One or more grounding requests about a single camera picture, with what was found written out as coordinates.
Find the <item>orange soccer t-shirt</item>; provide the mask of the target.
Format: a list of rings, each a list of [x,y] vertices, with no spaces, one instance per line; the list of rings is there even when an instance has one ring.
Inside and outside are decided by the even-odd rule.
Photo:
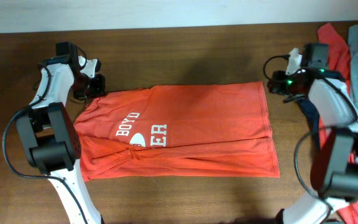
[[[85,180],[280,176],[261,82],[113,92],[74,126]]]

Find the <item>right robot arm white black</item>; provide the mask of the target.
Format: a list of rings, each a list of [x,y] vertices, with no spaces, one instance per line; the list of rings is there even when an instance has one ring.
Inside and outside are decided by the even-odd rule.
[[[310,170],[311,185],[297,178],[305,194],[281,210],[278,223],[326,223],[329,216],[358,201],[358,112],[339,72],[299,68],[291,75],[273,73],[268,81],[271,93],[284,102],[309,99],[318,110],[328,138]]]

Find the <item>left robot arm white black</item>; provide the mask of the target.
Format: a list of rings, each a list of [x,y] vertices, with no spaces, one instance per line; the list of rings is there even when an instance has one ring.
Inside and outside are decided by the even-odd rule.
[[[81,144],[65,108],[76,81],[62,58],[39,65],[42,79],[29,107],[14,118],[28,163],[57,191],[70,223],[103,223],[80,170]]]

